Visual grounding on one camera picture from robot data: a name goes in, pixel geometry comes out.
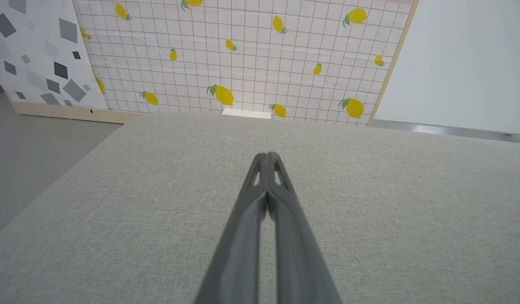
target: wall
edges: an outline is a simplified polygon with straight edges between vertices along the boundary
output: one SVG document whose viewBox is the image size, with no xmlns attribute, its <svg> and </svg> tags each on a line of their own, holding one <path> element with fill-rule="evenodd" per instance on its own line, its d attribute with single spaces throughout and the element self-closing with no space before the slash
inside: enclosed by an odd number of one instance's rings
<svg viewBox="0 0 520 304">
<path fill-rule="evenodd" d="M 15 102 L 108 109 L 71 0 L 0 0 L 0 83 Z"/>
<path fill-rule="evenodd" d="M 421 0 L 375 119 L 520 133 L 520 0 Z"/>
<path fill-rule="evenodd" d="M 220 114 L 231 106 L 365 126 L 412 0 L 74 3 L 111 110 Z M 357 8 L 367 18 L 344 23 Z"/>
</svg>

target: textured gray surface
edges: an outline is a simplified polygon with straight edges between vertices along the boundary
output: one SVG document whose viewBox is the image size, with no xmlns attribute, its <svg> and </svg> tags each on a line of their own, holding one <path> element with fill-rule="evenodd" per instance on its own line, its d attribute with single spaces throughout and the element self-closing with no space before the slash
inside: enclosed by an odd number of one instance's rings
<svg viewBox="0 0 520 304">
<path fill-rule="evenodd" d="M 345 303 L 520 303 L 520 144 L 192 114 L 121 127 L 5 227 L 0 303 L 191 302 L 270 150 Z"/>
<path fill-rule="evenodd" d="M 17 115 L 0 94 L 0 231 L 119 127 Z"/>
</svg>

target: white board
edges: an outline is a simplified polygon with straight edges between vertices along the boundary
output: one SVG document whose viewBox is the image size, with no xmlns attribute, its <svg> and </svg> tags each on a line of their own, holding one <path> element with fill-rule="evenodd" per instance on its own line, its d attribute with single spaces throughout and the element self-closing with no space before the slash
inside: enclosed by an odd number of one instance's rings
<svg viewBox="0 0 520 304">
<path fill-rule="evenodd" d="M 374 119 L 520 134 L 520 0 L 420 0 Z"/>
</svg>

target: lemon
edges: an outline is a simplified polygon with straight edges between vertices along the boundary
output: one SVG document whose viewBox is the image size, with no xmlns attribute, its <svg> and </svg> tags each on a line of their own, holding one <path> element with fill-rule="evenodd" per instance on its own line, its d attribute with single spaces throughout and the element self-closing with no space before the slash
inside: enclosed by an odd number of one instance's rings
<svg viewBox="0 0 520 304">
<path fill-rule="evenodd" d="M 181 9 L 183 11 L 185 11 L 185 8 L 189 8 L 189 6 L 196 8 L 197 6 L 200 6 L 200 4 L 202 4 L 202 2 L 204 2 L 204 0 L 182 0 Z"/>
<path fill-rule="evenodd" d="M 223 87 L 222 85 L 214 84 L 208 87 L 207 93 L 211 94 L 212 96 L 217 96 L 217 99 L 220 103 L 226 106 L 233 106 L 232 92 L 230 92 L 229 89 Z"/>
<path fill-rule="evenodd" d="M 316 64 L 316 67 L 312 71 L 312 73 L 314 73 L 314 75 L 318 75 L 318 74 L 320 74 L 321 71 L 322 71 L 322 63 L 318 62 Z"/>
<path fill-rule="evenodd" d="M 231 51 L 237 50 L 237 46 L 235 46 L 231 40 L 227 39 L 227 43 L 226 44 L 227 44 L 227 48 L 229 50 L 231 50 Z"/>
<path fill-rule="evenodd" d="M 177 59 L 177 53 L 176 50 L 173 48 L 170 48 L 170 60 L 175 61 Z"/>
<path fill-rule="evenodd" d="M 91 36 L 88 33 L 86 33 L 85 29 L 80 29 L 80 33 L 82 34 L 82 38 L 87 39 L 87 40 L 91 39 Z"/>
<path fill-rule="evenodd" d="M 382 57 L 380 56 L 376 56 L 376 58 L 374 59 L 374 63 L 378 66 L 378 67 L 382 67 L 384 64 L 386 64 L 384 62 L 384 60 L 382 60 Z"/>
<path fill-rule="evenodd" d="M 279 117 L 285 117 L 287 115 L 287 110 L 281 106 L 280 104 L 272 104 L 271 106 L 269 106 L 269 108 L 271 110 L 275 110 L 275 115 L 279 116 Z"/>
<path fill-rule="evenodd" d="M 277 31 L 277 33 L 288 32 L 288 30 L 284 27 L 283 20 L 279 16 L 275 16 L 275 18 L 273 18 L 273 28 Z"/>
<path fill-rule="evenodd" d="M 106 95 L 106 91 L 104 91 L 104 83 L 102 83 L 102 81 L 100 81 L 100 79 L 98 79 L 97 77 L 95 79 L 97 80 L 98 87 L 100 88 L 102 94 Z"/>
<path fill-rule="evenodd" d="M 363 8 L 355 8 L 344 18 L 343 27 L 347 27 L 345 24 L 350 25 L 351 22 L 355 24 L 362 23 L 367 18 L 367 12 Z"/>
<path fill-rule="evenodd" d="M 119 3 L 116 3 L 116 14 L 123 20 L 129 21 L 132 19 L 132 17 L 129 16 L 125 8 Z"/>
<path fill-rule="evenodd" d="M 346 108 L 348 115 L 350 117 L 354 117 L 355 119 L 360 119 L 363 111 L 365 110 L 363 104 L 357 99 L 343 99 L 341 102 L 339 102 L 339 106 L 341 106 L 343 109 Z"/>
<path fill-rule="evenodd" d="M 157 96 L 150 92 L 141 92 L 140 96 L 142 96 L 145 100 L 147 100 L 150 104 L 154 104 L 158 106 L 158 99 Z"/>
</svg>

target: pink strip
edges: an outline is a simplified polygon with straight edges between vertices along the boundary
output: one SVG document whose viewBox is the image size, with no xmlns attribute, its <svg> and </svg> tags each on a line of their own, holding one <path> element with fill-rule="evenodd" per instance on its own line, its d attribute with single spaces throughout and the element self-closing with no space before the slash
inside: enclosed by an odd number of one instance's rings
<svg viewBox="0 0 520 304">
<path fill-rule="evenodd" d="M 414 3 L 414 0 L 387 0 L 387 2 L 412 5 Z"/>
</svg>

